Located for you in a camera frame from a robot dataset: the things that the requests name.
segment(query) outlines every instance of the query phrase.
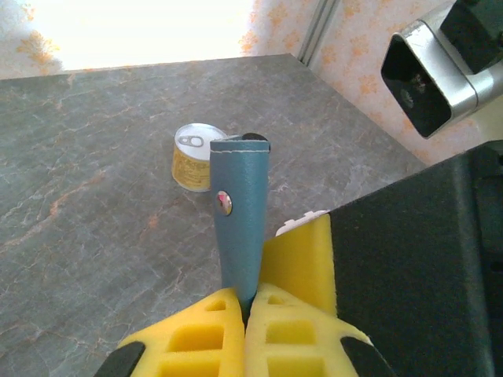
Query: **gray marble surface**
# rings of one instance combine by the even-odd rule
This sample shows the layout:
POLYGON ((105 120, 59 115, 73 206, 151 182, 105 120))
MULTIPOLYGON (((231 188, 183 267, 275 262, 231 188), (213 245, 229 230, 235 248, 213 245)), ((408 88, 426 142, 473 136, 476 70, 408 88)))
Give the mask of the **gray marble surface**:
POLYGON ((267 237, 423 168, 290 56, 2 81, 2 377, 92 376, 218 289, 210 198, 171 178, 191 122, 270 139, 267 237))

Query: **patterned wallpaper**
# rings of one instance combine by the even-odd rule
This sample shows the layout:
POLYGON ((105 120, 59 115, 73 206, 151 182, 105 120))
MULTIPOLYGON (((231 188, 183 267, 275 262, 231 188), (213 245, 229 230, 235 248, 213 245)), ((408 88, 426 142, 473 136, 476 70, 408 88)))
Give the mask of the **patterned wallpaper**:
POLYGON ((0 79, 275 53, 318 0, 0 0, 0 79))
POLYGON ((340 0, 312 69, 392 137, 432 164, 483 142, 482 123, 465 119, 425 140, 380 77, 395 31, 445 0, 340 0))

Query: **pull tab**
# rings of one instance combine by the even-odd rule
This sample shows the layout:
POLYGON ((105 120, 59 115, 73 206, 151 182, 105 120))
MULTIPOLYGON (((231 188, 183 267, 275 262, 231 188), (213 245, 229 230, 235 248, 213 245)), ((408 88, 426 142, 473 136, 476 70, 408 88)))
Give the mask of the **pull tab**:
POLYGON ((204 145, 204 140, 201 136, 181 136, 178 138, 178 143, 188 145, 189 147, 201 148, 204 145))

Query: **black device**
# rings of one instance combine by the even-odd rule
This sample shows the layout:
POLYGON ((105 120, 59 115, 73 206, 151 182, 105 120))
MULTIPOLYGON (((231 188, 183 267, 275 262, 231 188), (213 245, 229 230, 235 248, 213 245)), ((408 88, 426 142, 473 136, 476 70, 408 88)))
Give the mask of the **black device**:
POLYGON ((330 212, 340 319, 400 376, 503 376, 503 141, 330 212))
POLYGON ((443 3, 391 37, 381 76, 430 137, 503 94, 503 0, 443 3))

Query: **blue leather sheath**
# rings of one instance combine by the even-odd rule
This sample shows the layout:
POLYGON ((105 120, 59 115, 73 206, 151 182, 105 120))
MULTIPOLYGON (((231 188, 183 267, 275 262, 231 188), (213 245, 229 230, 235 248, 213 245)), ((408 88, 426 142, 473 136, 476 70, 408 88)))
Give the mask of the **blue leather sheath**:
POLYGON ((214 198, 222 286, 233 287, 248 321, 259 282, 266 222, 270 143, 242 137, 211 142, 210 179, 214 198), (225 216, 216 196, 225 191, 232 211, 225 216))

